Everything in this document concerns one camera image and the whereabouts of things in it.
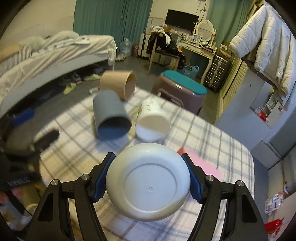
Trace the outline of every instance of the bed frame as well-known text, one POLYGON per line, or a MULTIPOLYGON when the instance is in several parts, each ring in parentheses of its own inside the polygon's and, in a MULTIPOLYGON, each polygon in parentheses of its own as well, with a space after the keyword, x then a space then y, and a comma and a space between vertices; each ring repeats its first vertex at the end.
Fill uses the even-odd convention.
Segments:
MULTIPOLYGON (((41 72, 33 79, 27 80, 21 86, 13 88, 8 93, 8 95, 3 98, 0 105, 0 118, 2 118, 12 107, 14 107, 23 98, 25 98, 41 86, 47 84, 48 82, 76 69, 85 67, 90 64, 98 63, 107 59, 108 54, 91 54, 80 56, 61 65, 51 65, 49 68, 41 72)), ((112 65, 112 69, 114 70, 115 61, 111 64, 108 61, 108 64, 112 65)))

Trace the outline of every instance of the teal stool lid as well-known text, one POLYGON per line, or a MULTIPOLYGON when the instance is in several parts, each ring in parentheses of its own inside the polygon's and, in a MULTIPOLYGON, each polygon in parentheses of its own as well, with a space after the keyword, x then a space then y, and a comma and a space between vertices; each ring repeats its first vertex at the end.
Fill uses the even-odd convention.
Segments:
POLYGON ((197 83, 193 79, 190 79, 189 77, 183 74, 180 74, 177 71, 166 70, 163 72, 163 76, 185 87, 186 89, 191 90, 192 92, 198 95, 205 95, 207 93, 207 89, 203 85, 197 83))

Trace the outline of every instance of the curtain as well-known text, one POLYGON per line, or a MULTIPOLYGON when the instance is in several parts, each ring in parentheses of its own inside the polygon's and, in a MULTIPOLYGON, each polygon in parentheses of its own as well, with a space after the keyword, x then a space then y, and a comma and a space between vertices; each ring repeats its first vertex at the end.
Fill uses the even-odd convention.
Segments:
POLYGON ((153 0, 77 0, 73 30, 79 34, 111 35, 117 45, 128 38, 138 43, 153 0))
POLYGON ((214 41, 220 48, 223 41, 230 42, 247 22, 250 0, 211 0, 207 19, 217 29, 214 41))

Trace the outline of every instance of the chair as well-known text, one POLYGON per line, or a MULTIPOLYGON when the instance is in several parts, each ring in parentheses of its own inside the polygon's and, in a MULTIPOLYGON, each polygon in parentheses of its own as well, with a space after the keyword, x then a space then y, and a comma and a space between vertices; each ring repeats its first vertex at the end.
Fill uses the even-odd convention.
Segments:
POLYGON ((155 38, 155 42, 154 42, 152 53, 151 53, 151 57, 150 57, 150 65, 149 65, 148 75, 150 74, 150 69, 151 69, 151 65, 152 65, 153 57, 154 57, 154 54, 155 53, 158 53, 159 54, 157 65, 160 62, 161 56, 171 57, 173 60, 175 60, 175 66, 173 67, 173 70, 177 70, 177 67, 178 67, 178 64, 179 64, 179 60, 180 60, 180 56, 174 55, 174 54, 170 54, 170 53, 167 53, 167 52, 162 51, 162 50, 156 50, 155 49, 156 48, 156 42, 157 42, 157 37, 155 38))
POLYGON ((156 95, 161 93, 162 98, 178 103, 182 108, 198 115, 207 89, 179 72, 166 70, 159 76, 151 92, 156 95))

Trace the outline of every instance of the black television screen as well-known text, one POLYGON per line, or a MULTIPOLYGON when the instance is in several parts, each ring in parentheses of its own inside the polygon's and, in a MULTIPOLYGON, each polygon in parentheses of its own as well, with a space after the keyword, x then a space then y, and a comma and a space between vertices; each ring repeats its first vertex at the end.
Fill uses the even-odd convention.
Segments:
POLYGON ((197 15, 169 9, 165 24, 193 31, 197 21, 197 15))

